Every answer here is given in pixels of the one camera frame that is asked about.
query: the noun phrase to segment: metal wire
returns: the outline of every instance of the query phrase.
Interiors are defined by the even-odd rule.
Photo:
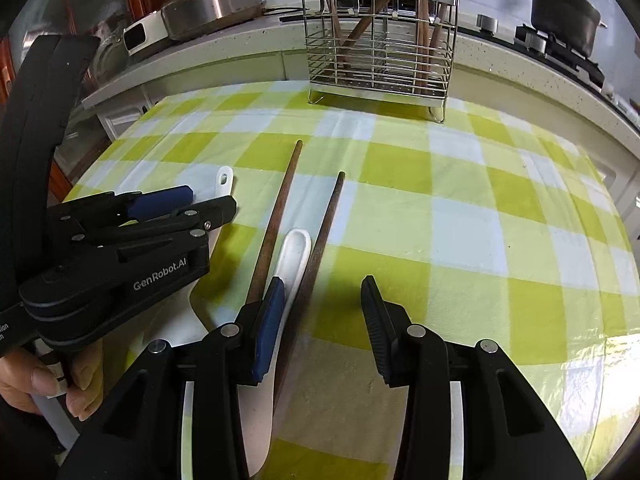
[[[302,0],[311,88],[376,100],[443,108],[458,30],[458,0]],[[420,19],[418,9],[427,9]],[[341,35],[334,30],[337,17]],[[356,40],[346,38],[361,18],[371,24]],[[418,44],[418,28],[433,41]]]

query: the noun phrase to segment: speckled countertop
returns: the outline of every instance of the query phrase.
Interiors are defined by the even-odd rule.
[[[82,101],[89,109],[114,96],[172,73],[222,60],[305,49],[302,22],[281,23],[269,16],[171,47],[123,72]],[[543,94],[596,124],[637,158],[640,135],[616,111],[582,86],[522,54],[459,34],[455,64]]]

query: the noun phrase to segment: black pot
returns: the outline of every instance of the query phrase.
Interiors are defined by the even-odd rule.
[[[589,57],[600,13],[587,0],[533,0],[531,25]]]

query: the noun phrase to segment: metal screw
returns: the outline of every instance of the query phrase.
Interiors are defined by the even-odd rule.
[[[482,339],[480,348],[488,354],[495,354],[498,351],[498,343],[490,339]]]
[[[166,341],[164,339],[154,339],[149,345],[146,347],[152,354],[159,354],[160,352],[164,352],[166,348]]]
[[[235,323],[226,324],[225,326],[223,326],[220,329],[220,333],[224,337],[233,337],[233,336],[237,335],[238,332],[240,332],[240,327],[238,325],[236,325]]]
[[[427,329],[422,325],[413,324],[406,328],[406,332],[411,337],[424,337],[427,333]]]

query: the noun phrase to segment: checkered tablecloth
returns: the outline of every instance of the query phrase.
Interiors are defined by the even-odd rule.
[[[307,98],[306,82],[168,97],[71,195],[189,184],[206,200],[217,169],[233,167],[238,215],[192,294],[212,328],[244,302],[295,142],[281,236],[296,226],[315,238],[346,172],[259,477],[392,478],[406,391],[377,374],[359,303],[367,274],[444,339],[496,340],[594,476],[638,415],[640,308],[625,230],[585,153],[561,130],[454,99],[438,125],[403,105]]]

